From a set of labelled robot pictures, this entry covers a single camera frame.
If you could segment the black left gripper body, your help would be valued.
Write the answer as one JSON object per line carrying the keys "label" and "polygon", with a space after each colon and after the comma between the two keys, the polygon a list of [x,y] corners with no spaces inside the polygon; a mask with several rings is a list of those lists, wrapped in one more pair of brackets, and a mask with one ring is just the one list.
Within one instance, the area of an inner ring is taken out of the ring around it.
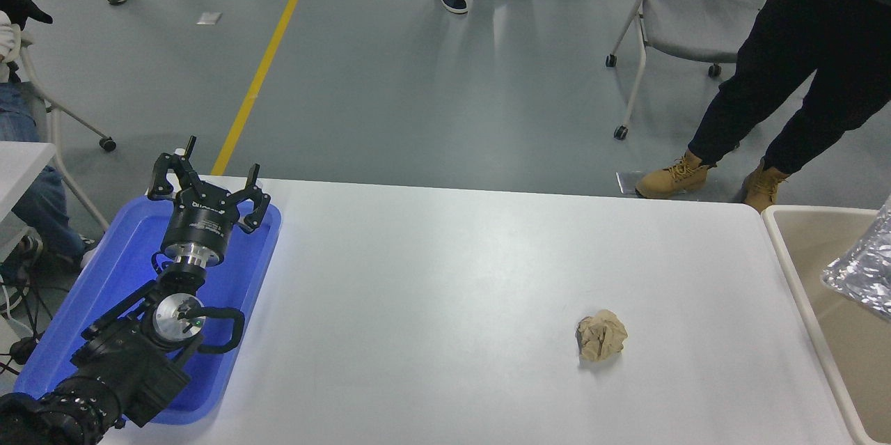
{"label": "black left gripper body", "polygon": [[223,260],[239,219],[237,204],[228,200],[230,194],[220,187],[188,187],[178,192],[161,243],[164,254],[174,258],[179,248],[193,244],[209,249],[212,260]]}

